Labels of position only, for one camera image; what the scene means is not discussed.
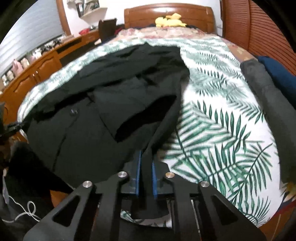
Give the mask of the dark wooden chair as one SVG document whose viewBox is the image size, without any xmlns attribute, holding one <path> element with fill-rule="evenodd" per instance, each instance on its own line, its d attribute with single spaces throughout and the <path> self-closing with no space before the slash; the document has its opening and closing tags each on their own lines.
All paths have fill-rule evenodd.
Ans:
<svg viewBox="0 0 296 241">
<path fill-rule="evenodd" d="M 99 39 L 94 43 L 99 45 L 110 40 L 116 31 L 117 19 L 100 20 L 98 23 Z"/>
</svg>

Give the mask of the green leaf print bedsheet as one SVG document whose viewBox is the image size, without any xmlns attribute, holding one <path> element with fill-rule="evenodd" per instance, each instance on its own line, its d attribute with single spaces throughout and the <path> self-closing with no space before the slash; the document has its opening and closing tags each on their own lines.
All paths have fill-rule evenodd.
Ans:
<svg viewBox="0 0 296 241">
<path fill-rule="evenodd" d="M 91 61 L 144 43 L 180 47 L 190 71 L 177 129 L 159 157 L 189 181 L 209 181 L 253 224 L 262 226 L 282 203 L 278 151 L 239 61 L 218 36 L 114 39 L 34 87 L 20 105 L 17 119 L 22 121 L 42 97 Z"/>
</svg>

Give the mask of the pink bottle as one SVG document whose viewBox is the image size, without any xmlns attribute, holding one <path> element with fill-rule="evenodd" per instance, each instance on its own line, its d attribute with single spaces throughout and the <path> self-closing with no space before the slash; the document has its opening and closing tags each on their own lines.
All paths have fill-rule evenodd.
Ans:
<svg viewBox="0 0 296 241">
<path fill-rule="evenodd" d="M 23 72 L 23 67 L 19 61 L 16 59 L 12 62 L 12 72 L 15 76 L 19 76 Z"/>
</svg>

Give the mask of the white wall shelf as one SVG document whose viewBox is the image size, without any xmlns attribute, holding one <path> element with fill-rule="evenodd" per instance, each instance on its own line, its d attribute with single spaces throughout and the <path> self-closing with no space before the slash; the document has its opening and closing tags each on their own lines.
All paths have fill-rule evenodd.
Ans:
<svg viewBox="0 0 296 241">
<path fill-rule="evenodd" d="M 100 6 L 99 1 L 96 0 L 67 0 L 67 5 L 76 9 L 79 18 L 91 15 L 100 9 L 104 9 Z"/>
</svg>

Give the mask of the folded dark grey garment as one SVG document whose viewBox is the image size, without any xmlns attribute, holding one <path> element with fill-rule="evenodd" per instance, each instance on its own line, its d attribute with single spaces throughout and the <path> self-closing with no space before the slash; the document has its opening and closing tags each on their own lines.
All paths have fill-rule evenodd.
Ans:
<svg viewBox="0 0 296 241">
<path fill-rule="evenodd" d="M 295 109 L 274 85 L 263 64 L 251 59 L 240 63 L 240 68 L 273 133 L 280 159 L 281 180 L 295 183 Z"/>
</svg>

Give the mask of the brown louvered wardrobe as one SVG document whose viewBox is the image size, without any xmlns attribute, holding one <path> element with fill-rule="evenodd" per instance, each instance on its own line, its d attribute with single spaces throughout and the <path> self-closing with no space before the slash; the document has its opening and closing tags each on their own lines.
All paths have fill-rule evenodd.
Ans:
<svg viewBox="0 0 296 241">
<path fill-rule="evenodd" d="M 295 75 L 295 52 L 273 20 L 254 1 L 221 1 L 223 38 L 239 62 L 268 56 Z"/>
</svg>

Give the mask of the yellow plush toy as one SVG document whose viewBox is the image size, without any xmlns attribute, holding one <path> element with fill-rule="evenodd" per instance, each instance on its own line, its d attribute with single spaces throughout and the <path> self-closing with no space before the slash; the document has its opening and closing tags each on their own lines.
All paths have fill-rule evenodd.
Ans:
<svg viewBox="0 0 296 241">
<path fill-rule="evenodd" d="M 187 24 L 181 21 L 181 15 L 174 13 L 165 17 L 155 19 L 156 27 L 186 27 Z"/>
</svg>

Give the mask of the folded navy blue garment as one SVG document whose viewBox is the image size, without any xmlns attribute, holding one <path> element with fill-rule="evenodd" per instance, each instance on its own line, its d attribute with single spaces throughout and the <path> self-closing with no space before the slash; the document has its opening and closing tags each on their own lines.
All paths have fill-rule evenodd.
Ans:
<svg viewBox="0 0 296 241">
<path fill-rule="evenodd" d="M 290 73 L 282 64 L 267 56 L 258 56 L 258 61 L 263 64 L 273 79 L 275 86 L 292 100 L 295 99 L 295 75 Z"/>
</svg>

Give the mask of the black double-breasted coat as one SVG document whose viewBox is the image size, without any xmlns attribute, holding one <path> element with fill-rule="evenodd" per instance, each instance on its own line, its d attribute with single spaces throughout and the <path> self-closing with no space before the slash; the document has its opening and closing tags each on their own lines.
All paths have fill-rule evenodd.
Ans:
<svg viewBox="0 0 296 241">
<path fill-rule="evenodd" d="M 57 176 L 77 187 L 101 182 L 140 161 L 136 219 L 168 214 L 152 180 L 156 154 L 174 131 L 181 83 L 189 69 L 177 46 L 130 46 L 83 67 L 43 97 L 24 120 L 30 147 Z"/>
</svg>

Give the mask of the grey window blind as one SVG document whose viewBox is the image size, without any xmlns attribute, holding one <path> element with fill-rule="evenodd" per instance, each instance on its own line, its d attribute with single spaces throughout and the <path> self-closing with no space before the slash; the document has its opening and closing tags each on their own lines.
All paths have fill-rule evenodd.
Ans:
<svg viewBox="0 0 296 241">
<path fill-rule="evenodd" d="M 63 35 L 55 0 L 38 0 L 12 26 L 1 42 L 1 74 L 28 52 Z"/>
</svg>

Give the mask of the wooden headboard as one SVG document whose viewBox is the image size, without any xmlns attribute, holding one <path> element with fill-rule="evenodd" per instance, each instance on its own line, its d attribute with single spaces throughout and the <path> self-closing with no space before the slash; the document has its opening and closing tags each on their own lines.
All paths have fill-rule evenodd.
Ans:
<svg viewBox="0 0 296 241">
<path fill-rule="evenodd" d="M 147 27 L 161 16 L 181 15 L 181 21 L 199 28 L 208 34 L 215 34 L 215 19 L 212 8 L 195 4 L 161 3 L 125 9 L 125 28 Z"/>
</svg>

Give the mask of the floral quilt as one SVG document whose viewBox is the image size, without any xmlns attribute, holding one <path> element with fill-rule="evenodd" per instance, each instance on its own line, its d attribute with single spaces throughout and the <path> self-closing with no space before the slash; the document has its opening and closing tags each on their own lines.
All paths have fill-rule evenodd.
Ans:
<svg viewBox="0 0 296 241">
<path fill-rule="evenodd" d="M 239 47 L 238 45 L 226 40 L 222 37 L 219 37 L 215 34 L 207 34 L 199 29 L 195 28 L 185 28 L 185 27 L 145 27 L 141 29 L 136 28 L 128 28 L 125 30 L 121 30 L 116 37 L 113 39 L 114 41 L 119 40 L 132 40 L 132 39 L 168 39 L 168 38 L 185 38 L 185 39 L 210 39 L 216 38 L 218 40 L 223 41 L 229 48 L 230 52 L 234 55 L 234 57 L 239 61 L 247 61 L 250 59 L 256 59 L 252 54 L 250 54 L 247 50 Z"/>
</svg>

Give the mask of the wooden desk cabinet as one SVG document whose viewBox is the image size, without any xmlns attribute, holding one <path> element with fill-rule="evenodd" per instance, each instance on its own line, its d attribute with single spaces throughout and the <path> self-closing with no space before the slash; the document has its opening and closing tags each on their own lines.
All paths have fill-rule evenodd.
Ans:
<svg viewBox="0 0 296 241">
<path fill-rule="evenodd" d="M 3 122 L 8 124 L 16 121 L 18 109 L 27 93 L 67 65 L 66 58 L 71 54 L 77 58 L 79 56 L 77 50 L 89 47 L 98 39 L 99 31 L 92 30 L 87 34 L 67 40 L 35 60 L 3 89 L 1 94 L 1 103 L 4 103 Z"/>
</svg>

